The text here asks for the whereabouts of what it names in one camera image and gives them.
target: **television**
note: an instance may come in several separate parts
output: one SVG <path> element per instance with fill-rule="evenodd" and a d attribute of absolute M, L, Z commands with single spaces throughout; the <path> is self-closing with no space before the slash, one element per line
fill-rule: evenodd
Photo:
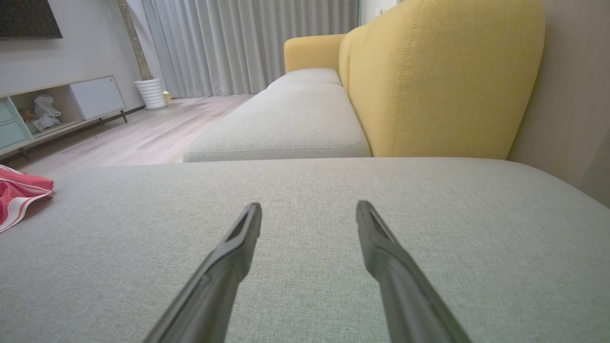
<path fill-rule="evenodd" d="M 50 38 L 63 37 L 47 0 L 0 0 L 0 40 Z"/>

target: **open shelf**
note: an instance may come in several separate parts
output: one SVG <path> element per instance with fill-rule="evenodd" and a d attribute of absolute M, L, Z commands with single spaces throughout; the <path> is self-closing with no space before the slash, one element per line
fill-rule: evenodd
<path fill-rule="evenodd" d="M 51 126 L 50 128 L 44 130 L 43 132 L 35 132 L 35 133 L 32 134 L 32 136 L 34 137 L 34 139 L 41 138 L 41 137 L 44 137 L 44 136 L 46 136 L 48 134 L 51 134 L 53 132 L 59 131 L 61 129 L 65 129 L 65 128 L 69 127 L 69 126 L 76 125 L 76 124 L 78 124 L 80 122 L 81 121 L 69 121 L 67 123 L 61 123 L 61 124 L 56 125 L 56 126 Z"/>

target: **wooden floor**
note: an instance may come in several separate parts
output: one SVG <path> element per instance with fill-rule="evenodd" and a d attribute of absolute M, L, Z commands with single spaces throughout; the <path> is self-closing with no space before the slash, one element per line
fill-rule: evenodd
<path fill-rule="evenodd" d="M 32 175 L 51 177 L 66 170 L 108 165 L 182 162 L 184 150 L 252 95 L 175 99 L 161 110 L 140 110 L 86 130 L 8 163 Z"/>

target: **white bag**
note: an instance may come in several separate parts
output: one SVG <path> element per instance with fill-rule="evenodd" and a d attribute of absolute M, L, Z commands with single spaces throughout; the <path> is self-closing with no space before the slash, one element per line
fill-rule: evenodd
<path fill-rule="evenodd" d="M 40 132 L 51 126 L 61 124 L 57 117 L 62 113 L 53 108 L 52 105 L 53 97 L 47 94 L 38 95 L 34 100 L 34 112 L 36 112 L 38 119 L 32 120 L 32 124 Z"/>

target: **white vase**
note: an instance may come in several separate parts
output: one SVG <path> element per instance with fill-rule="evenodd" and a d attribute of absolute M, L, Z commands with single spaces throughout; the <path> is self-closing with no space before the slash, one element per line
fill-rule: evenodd
<path fill-rule="evenodd" d="M 135 86 L 138 88 L 144 105 L 147 110 L 156 110 L 167 107 L 163 90 L 161 89 L 161 79 L 152 79 L 146 81 L 135 81 Z"/>

